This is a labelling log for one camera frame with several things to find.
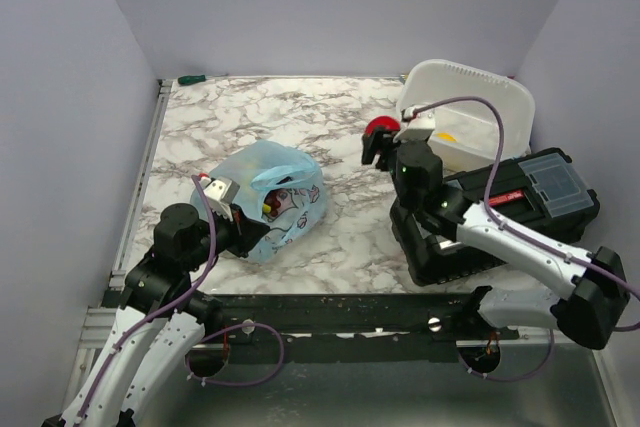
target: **red object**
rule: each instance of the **red object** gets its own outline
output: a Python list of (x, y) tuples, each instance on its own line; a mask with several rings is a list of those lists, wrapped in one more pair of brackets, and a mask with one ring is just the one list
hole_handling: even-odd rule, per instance
[(264, 203), (267, 204), (272, 209), (279, 209), (280, 206), (282, 205), (276, 197), (278, 192), (279, 192), (278, 190), (272, 190), (267, 194), (267, 196), (264, 199)]
[(380, 125), (386, 127), (389, 130), (400, 130), (400, 122), (398, 122), (393, 117), (383, 115), (380, 117), (376, 117), (371, 122), (369, 122), (367, 128), (364, 129), (364, 133), (367, 135), (371, 135), (373, 133), (373, 129)]
[(507, 192), (506, 194), (491, 197), (489, 199), (489, 205), (491, 207), (495, 207), (496, 205), (507, 204), (518, 199), (524, 199), (524, 192), (522, 190), (514, 190), (513, 192)]

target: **yellow object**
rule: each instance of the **yellow object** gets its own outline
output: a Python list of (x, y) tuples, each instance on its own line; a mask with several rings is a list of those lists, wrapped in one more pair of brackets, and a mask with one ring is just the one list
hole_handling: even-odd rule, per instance
[(448, 140), (449, 142), (457, 142), (456, 139), (453, 138), (453, 136), (445, 134), (444, 132), (436, 134), (436, 137), (440, 137), (442, 140)]

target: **printed plastic bag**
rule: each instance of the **printed plastic bag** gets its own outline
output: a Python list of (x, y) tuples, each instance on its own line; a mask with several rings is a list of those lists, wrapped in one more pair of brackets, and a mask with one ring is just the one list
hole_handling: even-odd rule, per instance
[[(240, 190), (234, 203), (248, 218), (271, 227), (249, 253), (248, 260), (254, 262), (266, 262), (282, 247), (307, 233), (327, 209), (320, 165), (293, 147), (258, 140), (227, 157), (209, 175), (235, 181)], [(269, 213), (263, 212), (265, 201), (273, 207)], [(195, 191), (191, 204), (198, 209), (200, 218), (206, 220)]]

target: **white plastic container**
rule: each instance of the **white plastic container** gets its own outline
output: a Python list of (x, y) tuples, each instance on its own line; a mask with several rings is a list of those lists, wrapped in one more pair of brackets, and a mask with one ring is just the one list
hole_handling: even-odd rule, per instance
[[(475, 95), (491, 102), (502, 117), (505, 143), (502, 160), (525, 154), (531, 137), (535, 102), (520, 83), (500, 75), (447, 60), (427, 60), (412, 70), (400, 94), (398, 114), (414, 104), (448, 97)], [(478, 102), (458, 102), (435, 110), (436, 131), (429, 140), (445, 168), (473, 170), (493, 163), (498, 125), (491, 111)], [(446, 133), (455, 139), (437, 136)]]

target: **black toolbox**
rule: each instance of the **black toolbox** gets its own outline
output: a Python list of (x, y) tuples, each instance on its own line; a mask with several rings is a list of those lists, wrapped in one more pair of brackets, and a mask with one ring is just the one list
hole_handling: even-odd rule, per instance
[[(575, 243), (600, 203), (558, 148), (500, 163), (491, 189), (491, 205), (499, 213), (563, 243)], [(491, 167), (460, 172), (445, 182), (482, 201)], [(478, 249), (425, 231), (396, 199), (392, 230), (402, 246), (409, 273), (417, 285), (443, 283), (504, 264)]]

